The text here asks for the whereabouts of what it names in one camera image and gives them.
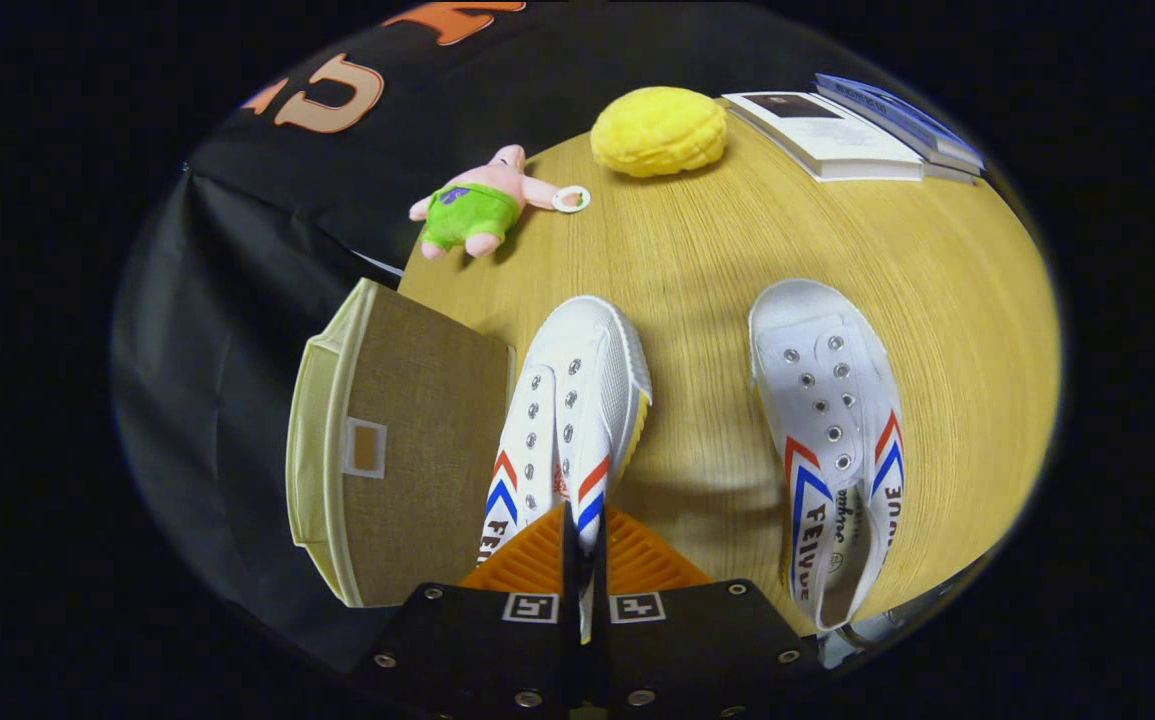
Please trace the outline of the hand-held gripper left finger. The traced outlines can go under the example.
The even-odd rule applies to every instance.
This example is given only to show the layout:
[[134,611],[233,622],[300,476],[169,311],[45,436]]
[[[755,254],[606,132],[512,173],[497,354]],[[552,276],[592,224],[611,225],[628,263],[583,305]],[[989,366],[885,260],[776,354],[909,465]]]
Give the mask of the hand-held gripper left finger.
[[400,719],[565,719],[580,646],[576,529],[569,503],[484,564],[541,552],[541,588],[422,582],[353,667],[352,685]]

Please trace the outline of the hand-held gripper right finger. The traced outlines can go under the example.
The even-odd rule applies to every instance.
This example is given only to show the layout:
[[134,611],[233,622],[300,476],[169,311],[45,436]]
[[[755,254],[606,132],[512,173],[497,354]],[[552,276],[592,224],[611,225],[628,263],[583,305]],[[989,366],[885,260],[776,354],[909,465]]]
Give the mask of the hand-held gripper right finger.
[[827,680],[746,578],[715,580],[609,507],[594,565],[597,700],[612,719],[782,719]]

